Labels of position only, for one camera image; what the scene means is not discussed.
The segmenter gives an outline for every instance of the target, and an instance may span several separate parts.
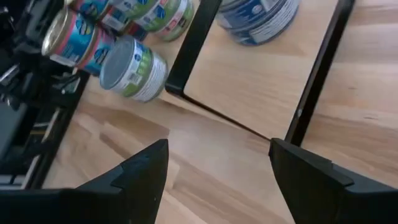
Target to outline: wooden surface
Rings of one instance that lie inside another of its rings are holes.
[[[398,188],[398,1],[357,0],[303,147]]]
[[[79,186],[160,138],[170,159],[157,223],[293,223],[266,140],[160,100],[135,103],[93,79],[44,187]]]
[[[215,22],[185,94],[267,138],[285,138],[337,2],[302,0],[291,26],[258,47],[233,42]]]

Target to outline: blue can label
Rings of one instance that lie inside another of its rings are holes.
[[[266,17],[267,13],[281,0],[248,0],[227,9],[220,9],[216,18],[226,29],[251,26]]]
[[[94,25],[84,20],[80,14],[73,15],[73,18],[69,27],[70,35],[65,37],[67,41],[58,47],[55,54],[76,64],[84,57],[93,40]]]
[[[76,10],[80,13],[98,19],[104,13],[108,0],[84,0],[76,4]]]
[[[300,0],[285,0],[285,4],[271,19],[248,30],[229,30],[233,39],[244,45],[259,45],[280,34],[293,20]]]
[[[84,69],[93,75],[101,73],[102,64],[114,45],[114,38],[109,36],[106,32],[101,31],[101,37],[97,47],[94,49],[94,54],[91,56],[90,61],[86,64]]]

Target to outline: tin can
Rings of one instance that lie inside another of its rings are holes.
[[[165,27],[176,14],[182,0],[158,0],[155,6],[134,22],[146,31],[157,32]]]
[[[243,45],[260,45],[271,41],[292,23],[300,0],[284,0],[266,19],[242,29],[228,29],[231,37]]]
[[[109,35],[105,30],[100,29],[94,47],[92,48],[89,56],[77,65],[78,68],[83,69],[94,76],[99,76],[101,73],[102,64],[113,48],[115,37]]]
[[[123,34],[131,35],[135,39],[139,41],[145,40],[148,35],[148,32],[144,30],[140,25],[136,24],[135,22],[131,21],[126,29],[123,31]]]
[[[166,61],[131,36],[121,37],[106,57],[100,84],[141,102],[154,99],[164,88]]]
[[[137,19],[152,9],[159,0],[110,0],[110,3],[131,19]]]
[[[90,54],[98,32],[81,14],[64,8],[55,16],[44,37],[42,54],[73,67]]]
[[[264,20],[268,13],[285,0],[223,1],[216,19],[225,29],[240,29]]]
[[[65,5],[97,21],[109,11],[109,0],[65,0]]]
[[[180,37],[189,27],[194,12],[195,9],[192,0],[181,0],[180,6],[173,18],[161,30],[155,32],[155,35],[166,41]]]

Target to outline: white label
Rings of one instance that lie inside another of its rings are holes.
[[[137,101],[148,102],[153,99],[156,94],[163,89],[164,80],[167,78],[168,71],[166,62],[156,53],[153,54],[154,63],[149,78],[138,93],[132,97]]]
[[[112,90],[114,90],[118,93],[122,93],[123,90],[130,83],[133,83],[135,85],[139,84],[142,77],[140,75],[138,75],[141,78],[137,78],[137,77],[135,77],[135,74],[137,74],[139,63],[140,63],[141,59],[142,59],[142,50],[139,47],[137,47],[137,41],[134,39],[134,55],[133,55],[133,58],[131,59],[129,68],[127,69],[126,74],[123,75],[122,79],[120,79],[120,82],[118,82],[118,84],[116,84],[116,86],[114,86],[112,88]]]
[[[225,19],[223,13],[219,12],[219,13],[216,15],[216,19],[217,19],[217,22],[218,22],[218,24],[219,24],[220,26],[226,27],[226,28],[232,28],[232,26],[231,26],[231,24],[228,22],[228,20]]]
[[[114,5],[116,9],[119,9],[122,12],[129,12],[134,9],[134,6],[137,4],[137,0],[124,0],[121,3]]]
[[[53,60],[54,62],[58,62],[61,65],[66,65],[68,67],[74,67],[76,63],[69,58],[65,58],[56,54],[53,54],[50,56],[50,59]]]
[[[110,16],[109,14],[105,15],[104,19],[102,19],[102,23],[110,26],[110,28],[115,29],[116,31],[121,31],[125,24],[114,18],[113,16]]]
[[[168,35],[173,29],[177,26],[178,22],[184,15],[185,10],[187,10],[188,0],[181,0],[180,6],[177,9],[177,12],[174,14],[173,18],[170,20],[165,27],[163,27],[160,31],[156,32],[157,35]]]
[[[140,76],[137,73],[131,73],[130,77],[129,77],[129,81],[130,83],[134,84],[134,85],[138,85],[142,80],[142,76]]]
[[[278,34],[292,19],[299,0],[287,0],[280,11],[264,25],[250,31],[250,35],[257,43],[268,40]]]

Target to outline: black metal edge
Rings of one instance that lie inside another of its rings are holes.
[[[285,141],[301,146],[318,103],[355,0],[339,0],[304,91],[293,115]]]
[[[177,98],[181,98],[189,103],[193,103],[194,105],[199,106],[204,110],[209,111],[210,113],[213,113],[221,119],[225,119],[230,123],[235,124],[247,131],[250,131],[251,133],[259,137],[270,140],[270,138],[267,138],[264,135],[254,131],[253,129],[224,115],[223,113],[220,113],[219,111],[216,111],[209,106],[204,105],[197,100],[194,100],[183,92],[219,6],[220,4],[215,4],[215,2],[213,1],[201,1],[201,5],[198,8],[197,15],[192,22],[187,37],[185,38],[180,52],[177,55],[177,59],[170,71],[170,75],[167,79],[165,89],[168,93],[176,96]],[[305,85],[303,94],[300,98],[298,107],[295,111],[294,117],[292,118],[285,137],[285,140],[292,144],[296,144],[299,146],[303,141],[313,110],[315,109],[315,105],[317,103],[319,94],[323,87],[323,83],[327,76],[328,69],[330,68],[330,65],[333,61],[333,56],[337,50],[337,46],[340,42],[340,38],[343,34],[345,25],[348,21],[349,15],[351,14],[353,6],[354,0],[339,0],[336,6],[332,19],[328,25],[328,29],[326,30],[325,37],[321,44],[320,51],[318,52],[318,55],[315,59],[314,66],[307,80],[307,84]],[[200,31],[202,31],[200,35],[194,34],[194,32]]]
[[[56,127],[54,127],[53,134],[54,139],[52,148],[49,151],[39,157],[36,168],[33,170],[32,175],[26,185],[26,189],[41,189],[44,180],[49,172],[52,162],[57,155],[58,149],[61,145],[62,139],[69,127],[70,121],[72,120],[73,114],[79,104],[80,98],[84,92],[86,84],[90,75],[86,73],[80,76],[79,86],[73,96],[73,103],[67,109],[60,111],[60,118]]]
[[[197,61],[200,50],[222,0],[201,0],[191,26],[174,61],[165,89],[169,93],[183,96],[183,90]]]

